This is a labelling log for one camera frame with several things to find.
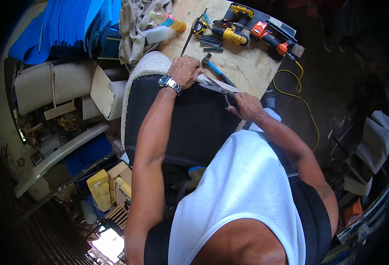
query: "yellow extension cord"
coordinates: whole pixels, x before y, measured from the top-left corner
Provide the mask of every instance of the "yellow extension cord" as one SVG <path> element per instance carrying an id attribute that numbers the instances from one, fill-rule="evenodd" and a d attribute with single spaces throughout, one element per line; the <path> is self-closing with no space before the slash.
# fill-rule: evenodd
<path id="1" fill-rule="evenodd" d="M 286 70 L 286 69 L 282 69 L 282 70 L 278 70 L 275 74 L 279 73 L 279 72 L 289 72 L 291 73 L 292 75 L 294 75 L 294 77 L 296 77 L 296 79 L 298 80 L 298 83 L 296 84 L 296 90 L 298 93 L 300 93 L 302 91 L 302 84 L 300 83 L 300 80 L 302 79 L 303 77 L 303 68 L 302 66 L 298 63 L 298 61 L 294 61 L 299 67 L 300 67 L 300 70 L 302 71 L 301 74 L 300 74 L 300 77 L 298 77 L 297 75 L 295 75 L 295 73 L 293 73 L 292 71 L 289 71 L 289 70 Z M 315 119 L 314 119 L 314 116 L 312 115 L 312 112 L 311 112 L 311 109 L 309 108 L 309 105 L 308 103 L 306 103 L 306 101 L 297 96 L 297 95 L 294 95 L 294 94 L 290 94 L 290 93 L 286 93 L 286 92 L 283 92 L 281 91 L 280 89 L 278 89 L 278 87 L 275 85 L 275 76 L 274 78 L 272 79 L 272 84 L 274 85 L 275 89 L 277 89 L 278 92 L 282 93 L 282 94 L 285 94 L 287 96 L 292 96 L 292 97 L 295 97 L 295 98 L 299 98 L 303 101 L 303 103 L 306 104 L 306 106 L 308 107 L 308 110 L 309 110 L 309 114 L 311 115 L 311 118 L 312 118 L 312 121 L 314 122 L 314 125 L 315 125 L 315 128 L 317 128 L 317 133 L 318 133 L 318 138 L 317 138 L 317 143 L 314 147 L 314 149 L 312 150 L 313 152 L 315 151 L 315 149 L 317 148 L 318 146 L 318 143 L 319 143 L 319 129 L 318 129 L 318 125 L 317 123 L 315 122 Z"/>

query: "wristwatch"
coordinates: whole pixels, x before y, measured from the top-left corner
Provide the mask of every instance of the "wristwatch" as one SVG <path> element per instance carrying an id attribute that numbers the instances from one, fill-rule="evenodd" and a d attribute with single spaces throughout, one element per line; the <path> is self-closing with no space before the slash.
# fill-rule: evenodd
<path id="1" fill-rule="evenodd" d="M 165 76 L 162 76 L 160 79 L 159 79 L 159 82 L 157 83 L 160 87 L 170 87 L 172 88 L 173 90 L 176 91 L 176 94 L 179 96 L 181 95 L 181 92 L 182 92 L 182 87 L 177 84 L 172 78 L 170 75 L 165 75 Z"/>

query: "scissors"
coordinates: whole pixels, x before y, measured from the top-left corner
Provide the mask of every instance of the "scissors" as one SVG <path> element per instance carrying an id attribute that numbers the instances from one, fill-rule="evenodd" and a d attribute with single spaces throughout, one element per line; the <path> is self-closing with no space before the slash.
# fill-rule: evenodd
<path id="1" fill-rule="evenodd" d="M 225 97 L 225 101 L 228 104 L 228 107 L 234 106 L 238 111 L 240 111 L 239 106 L 237 105 L 237 102 L 235 101 L 235 99 L 233 97 L 234 94 L 237 93 L 237 92 L 232 92 L 232 91 L 229 91 L 228 89 L 225 89 L 225 88 L 221 87 L 220 85 L 218 85 L 217 82 L 213 81 L 213 79 L 210 79 L 208 76 L 206 76 L 206 78 L 209 80 L 209 82 L 212 83 L 212 85 L 202 84 L 201 83 L 200 85 L 202 87 L 223 94 L 224 97 Z"/>

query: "man's left hand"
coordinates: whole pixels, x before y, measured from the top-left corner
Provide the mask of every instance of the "man's left hand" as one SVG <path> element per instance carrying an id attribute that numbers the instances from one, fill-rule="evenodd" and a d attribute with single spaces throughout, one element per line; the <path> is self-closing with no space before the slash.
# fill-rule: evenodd
<path id="1" fill-rule="evenodd" d="M 204 73 L 200 61 L 196 58 L 185 55 L 175 57 L 168 70 L 168 74 L 179 84 L 182 89 L 191 87 L 198 75 Z"/>

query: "orange power tool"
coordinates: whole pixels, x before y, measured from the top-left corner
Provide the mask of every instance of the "orange power tool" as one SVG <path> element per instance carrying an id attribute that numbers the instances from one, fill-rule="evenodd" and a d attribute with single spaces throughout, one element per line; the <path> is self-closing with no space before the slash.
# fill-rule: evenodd
<path id="1" fill-rule="evenodd" d="M 287 47 L 293 44 L 293 41 L 288 40 L 285 43 L 280 43 L 276 38 L 272 38 L 267 31 L 268 23 L 259 21 L 250 30 L 250 37 L 256 40 L 265 41 L 272 49 L 275 49 L 277 53 L 284 56 L 287 53 Z"/>

